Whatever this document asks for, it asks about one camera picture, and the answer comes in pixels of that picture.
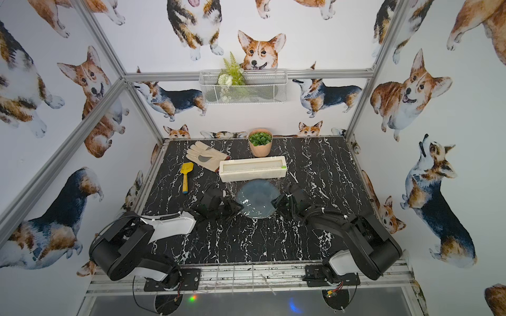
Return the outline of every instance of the work glove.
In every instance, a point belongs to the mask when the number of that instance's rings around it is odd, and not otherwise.
[[[230,156],[209,147],[203,142],[196,142],[186,152],[186,158],[213,172],[220,170],[220,161],[230,159]]]

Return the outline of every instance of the corgi paw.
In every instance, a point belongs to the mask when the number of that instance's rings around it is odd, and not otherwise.
[[[200,59],[200,50],[192,50],[190,53],[190,59],[197,61]]]
[[[223,48],[219,47],[218,45],[216,45],[214,48],[211,46],[211,52],[213,52],[215,55],[223,55],[224,53]]]
[[[65,101],[59,96],[52,96],[52,100],[48,103],[48,105],[52,109],[59,109],[65,105]]]

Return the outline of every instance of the corgi illustration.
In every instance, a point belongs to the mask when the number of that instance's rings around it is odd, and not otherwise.
[[[452,83],[450,77],[434,78],[428,73],[420,49],[414,58],[410,77],[404,83],[382,83],[371,95],[372,108],[383,117],[382,131],[386,132],[388,126],[394,130],[395,140],[399,141],[399,132],[420,115],[431,98],[447,92]]]
[[[406,228],[406,224],[400,219],[396,218],[394,215],[394,210],[392,207],[392,196],[389,196],[385,201],[385,204],[382,206],[376,193],[374,192],[374,187],[372,186],[371,180],[367,173],[362,170],[362,174],[364,175],[365,184],[369,188],[369,193],[372,196],[371,202],[374,202],[376,205],[376,217],[383,224],[385,229],[390,233],[394,234],[398,231],[401,231]]]
[[[180,129],[172,129],[167,126],[164,126],[163,129],[168,133],[168,138],[170,139],[190,139],[190,132],[186,124],[181,126]]]
[[[239,131],[237,133],[232,133],[229,131],[219,131],[218,133],[213,133],[212,131],[201,131],[200,134],[204,136],[204,138],[208,139],[229,139],[229,138],[246,138],[248,137],[248,133],[246,131]]]
[[[258,14],[262,19],[269,18],[269,2],[271,0],[255,0],[257,2]],[[335,14],[335,10],[332,8],[335,0],[295,0],[305,7],[320,8],[321,17],[324,20],[332,18]]]
[[[156,156],[158,156],[159,151],[160,151],[160,145],[156,144],[155,147],[153,148],[153,152],[151,153],[151,164],[153,164],[153,162],[155,162]]]
[[[457,177],[446,160],[446,154],[455,145],[431,142],[425,134],[419,147],[420,159],[406,178],[406,195],[402,195],[401,207],[412,208],[441,240],[437,246],[439,253],[429,249],[433,258],[457,267],[471,267],[478,261],[473,240],[441,194],[443,177]]]
[[[485,300],[494,316],[506,316],[506,286],[496,284],[485,289]]]
[[[51,95],[33,59],[5,29],[2,21],[0,48],[0,120],[13,128],[25,122],[35,137],[44,137],[47,126],[37,115],[37,107],[45,102],[52,109],[59,109],[65,101]]]
[[[58,197],[38,218],[22,221],[0,249],[0,268],[40,269],[73,251],[79,255],[82,243],[77,233],[90,195],[104,198],[97,175],[83,167],[74,172]]]
[[[492,39],[495,53],[506,65],[506,1],[466,0],[457,15],[455,25],[448,38],[447,48],[452,51],[460,43],[462,35],[483,24],[485,34]]]
[[[200,47],[209,45],[215,55],[223,55],[218,46],[222,21],[220,0],[168,0],[168,19],[190,58],[200,59]]]
[[[87,117],[91,110],[104,97],[104,93],[111,87],[109,78],[100,68],[100,59],[93,46],[88,47],[88,57],[78,66],[58,63],[60,70],[72,81],[82,86],[86,95],[86,102],[82,111],[82,119]],[[123,134],[125,127],[121,126],[123,115],[128,115],[129,109],[124,109],[117,100],[102,117],[92,132],[85,139],[88,152],[100,158],[112,145],[111,137],[114,132]]]
[[[117,25],[125,23],[125,18],[121,16],[116,7],[118,0],[85,0],[94,13],[105,13]],[[31,6],[37,11],[49,25],[62,37],[69,37],[69,33],[65,31],[65,25],[58,18],[58,6],[71,8],[70,0],[28,0]]]
[[[434,0],[411,0],[412,6],[408,12],[408,19],[404,21],[402,28],[397,36],[394,47],[396,48],[393,55],[395,64],[398,64],[401,57],[401,50],[408,43],[409,39],[418,31],[421,23],[424,21],[429,8]]]
[[[237,32],[237,37],[246,53],[241,64],[244,70],[278,68],[278,54],[286,43],[285,34],[278,34],[270,41],[254,40],[242,31]]]
[[[310,69],[314,70],[316,62]],[[308,109],[309,117],[315,117],[316,112],[327,109],[334,105],[345,104],[348,112],[360,100],[362,88],[356,85],[349,86],[326,86],[323,79],[293,79],[293,82],[301,86],[301,103]]]
[[[373,57],[376,57],[378,55],[381,45],[383,45],[383,41],[385,40],[385,36],[387,36],[388,27],[390,26],[390,21],[394,16],[396,6],[397,0],[385,0],[378,10],[378,13],[376,14],[376,23],[374,24],[374,39],[372,42],[377,42],[378,46],[374,53],[372,53]]]
[[[165,117],[170,118],[171,122],[176,120],[174,115],[193,107],[202,111],[200,116],[205,115],[204,96],[200,90],[166,91],[158,85],[158,81],[135,82],[134,87],[144,96],[153,110],[163,113]]]

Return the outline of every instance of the wire basket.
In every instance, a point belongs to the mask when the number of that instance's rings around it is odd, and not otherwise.
[[[206,104],[283,103],[286,101],[286,69],[246,70],[246,85],[218,85],[221,70],[200,72],[199,84]]]

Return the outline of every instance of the white wall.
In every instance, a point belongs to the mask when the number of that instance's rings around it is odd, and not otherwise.
[[[123,106],[130,109],[130,114],[123,118],[125,133],[115,138],[114,145],[99,159],[82,145],[25,219],[43,215],[69,176],[83,166],[90,168],[97,175],[104,198],[100,202],[98,198],[88,197],[77,234],[77,239],[83,245],[82,252],[77,255],[73,251],[69,259],[64,254],[54,264],[41,269],[0,268],[2,315],[77,314],[91,277],[79,277],[76,272],[89,260],[88,249],[95,234],[117,216],[139,170],[144,176],[147,175],[156,143],[129,96],[123,93],[120,99]],[[12,249],[13,244],[7,241],[4,247]],[[4,255],[15,254],[5,254],[0,249],[0,260],[4,259]]]
[[[394,237],[409,251],[431,316],[492,315],[484,290],[506,282],[501,179],[506,171],[506,150],[500,131],[506,115],[506,66],[481,25],[466,32],[455,51],[447,50],[446,41],[463,3],[435,1],[402,51],[399,64],[392,62],[390,52],[376,82],[404,82],[422,48],[428,72],[434,77],[451,77],[451,88],[430,100],[421,115],[400,132],[400,142],[394,140],[391,129],[381,131],[382,118],[369,103],[355,130],[362,149],[360,166],[368,173],[381,203],[393,196],[394,213],[407,225]],[[412,209],[399,205],[406,191],[406,176],[420,156],[418,142],[426,133],[442,145],[456,144],[446,159],[458,177],[443,178],[441,192],[473,239],[478,262],[471,268],[434,259],[429,248],[435,249],[439,239]]]
[[[103,71],[111,82],[117,80],[77,12],[62,7],[58,10],[60,20],[70,33],[68,38],[54,31],[28,1],[5,0],[0,9],[0,20],[32,57],[47,89],[65,101],[60,109],[52,109],[44,102],[38,106],[36,112],[47,125],[42,138],[36,138],[26,123],[20,122],[18,128],[12,128],[0,122],[0,146],[3,148],[0,172],[4,179],[0,183],[0,213],[81,122],[86,97],[82,88],[60,71],[57,63],[79,65],[86,60],[88,46],[93,45],[101,58]]]

